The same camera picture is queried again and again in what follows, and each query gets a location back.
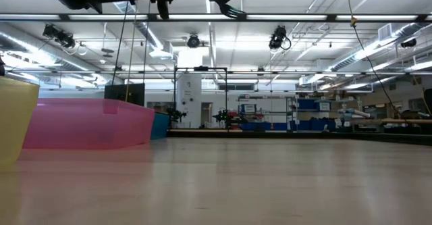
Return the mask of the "white air vent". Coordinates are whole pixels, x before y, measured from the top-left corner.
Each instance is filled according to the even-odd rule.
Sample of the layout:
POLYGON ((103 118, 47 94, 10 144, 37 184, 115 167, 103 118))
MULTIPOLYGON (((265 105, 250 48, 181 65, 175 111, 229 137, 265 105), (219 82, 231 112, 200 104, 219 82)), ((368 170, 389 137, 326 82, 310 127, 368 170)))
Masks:
POLYGON ((380 41, 385 41, 392 38, 393 30, 392 24, 386 24, 378 29, 378 38, 380 41))

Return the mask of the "black equipment box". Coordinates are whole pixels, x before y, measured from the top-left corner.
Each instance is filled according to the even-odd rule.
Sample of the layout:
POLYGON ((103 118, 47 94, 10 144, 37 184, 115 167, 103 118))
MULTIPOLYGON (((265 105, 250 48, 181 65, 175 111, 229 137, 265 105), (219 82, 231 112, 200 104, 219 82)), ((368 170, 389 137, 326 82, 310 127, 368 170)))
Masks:
POLYGON ((104 98, 126 101, 135 105, 143 106, 145 97, 145 84, 115 84, 106 85, 104 98))

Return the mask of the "shelf with blue storage bins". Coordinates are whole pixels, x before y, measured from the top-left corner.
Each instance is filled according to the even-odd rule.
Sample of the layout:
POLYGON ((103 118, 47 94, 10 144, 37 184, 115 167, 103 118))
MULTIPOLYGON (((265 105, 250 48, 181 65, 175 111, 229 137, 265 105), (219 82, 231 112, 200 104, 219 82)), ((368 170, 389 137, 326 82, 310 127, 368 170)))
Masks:
POLYGON ((235 117, 244 132, 321 132, 335 128, 332 109, 324 99, 241 95, 235 117))

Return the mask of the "wooden bench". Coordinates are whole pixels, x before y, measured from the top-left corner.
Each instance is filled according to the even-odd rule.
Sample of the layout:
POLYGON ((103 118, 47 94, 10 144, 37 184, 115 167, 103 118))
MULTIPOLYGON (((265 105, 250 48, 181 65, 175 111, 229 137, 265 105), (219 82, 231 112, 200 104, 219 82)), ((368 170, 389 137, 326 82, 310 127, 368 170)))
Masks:
POLYGON ((381 125, 381 124, 432 124, 432 120, 422 119, 354 119, 350 121, 351 125, 381 125))

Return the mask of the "white building column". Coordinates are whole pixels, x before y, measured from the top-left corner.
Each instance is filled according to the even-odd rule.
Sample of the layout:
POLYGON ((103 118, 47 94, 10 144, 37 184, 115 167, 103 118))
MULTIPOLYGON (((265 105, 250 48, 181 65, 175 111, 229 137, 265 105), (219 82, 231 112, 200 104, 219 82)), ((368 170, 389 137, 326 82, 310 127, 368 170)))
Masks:
POLYGON ((202 76, 194 73, 194 68, 202 64, 203 55, 198 49, 186 49, 178 54, 176 108, 186 113, 182 118, 186 128, 198 128, 201 125, 202 76))

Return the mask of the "pink plastic bin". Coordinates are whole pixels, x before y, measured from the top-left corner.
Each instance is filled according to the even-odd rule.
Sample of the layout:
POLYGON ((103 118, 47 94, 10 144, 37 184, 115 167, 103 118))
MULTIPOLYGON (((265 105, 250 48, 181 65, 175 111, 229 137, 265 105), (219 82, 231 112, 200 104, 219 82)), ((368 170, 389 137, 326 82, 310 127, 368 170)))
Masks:
POLYGON ((112 99, 39 99, 25 149, 121 149, 151 139, 155 111, 112 99))

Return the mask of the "black metal frame stand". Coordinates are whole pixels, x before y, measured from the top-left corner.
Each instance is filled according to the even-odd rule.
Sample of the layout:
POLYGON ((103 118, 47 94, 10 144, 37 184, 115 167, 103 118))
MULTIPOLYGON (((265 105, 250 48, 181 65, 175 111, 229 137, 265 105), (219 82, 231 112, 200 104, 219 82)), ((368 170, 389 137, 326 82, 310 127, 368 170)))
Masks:
MULTIPOLYGON (((174 71, 173 71, 173 106, 174 108, 177 107, 176 105, 176 73, 177 73, 178 68, 175 67, 174 71)), ((203 74, 218 74, 220 71, 223 71, 225 73, 225 76, 227 76, 227 68, 210 68, 208 66, 199 66, 199 67, 195 67, 194 68, 194 73, 198 73, 202 76, 203 79, 203 74)), ((178 124, 178 128, 186 128, 184 126, 184 122, 179 122, 178 124)))

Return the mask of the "blue plastic bin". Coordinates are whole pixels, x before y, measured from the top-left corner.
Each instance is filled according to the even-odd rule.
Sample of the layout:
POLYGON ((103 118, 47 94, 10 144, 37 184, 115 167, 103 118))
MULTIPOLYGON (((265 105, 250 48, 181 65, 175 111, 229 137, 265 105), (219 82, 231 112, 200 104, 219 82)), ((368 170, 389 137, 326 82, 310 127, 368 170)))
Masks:
POLYGON ((169 128, 169 116, 167 114, 156 113, 151 131, 151 140, 164 139, 169 128))

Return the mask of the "black overhead frame bar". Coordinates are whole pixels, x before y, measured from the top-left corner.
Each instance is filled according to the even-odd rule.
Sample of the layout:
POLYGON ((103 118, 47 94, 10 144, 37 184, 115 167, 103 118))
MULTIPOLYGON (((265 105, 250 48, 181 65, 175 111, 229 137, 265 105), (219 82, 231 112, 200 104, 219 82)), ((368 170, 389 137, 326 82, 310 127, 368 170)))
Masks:
POLYGON ((432 14, 246 14, 229 18, 222 14, 0 14, 0 22, 328 22, 432 23, 432 14))

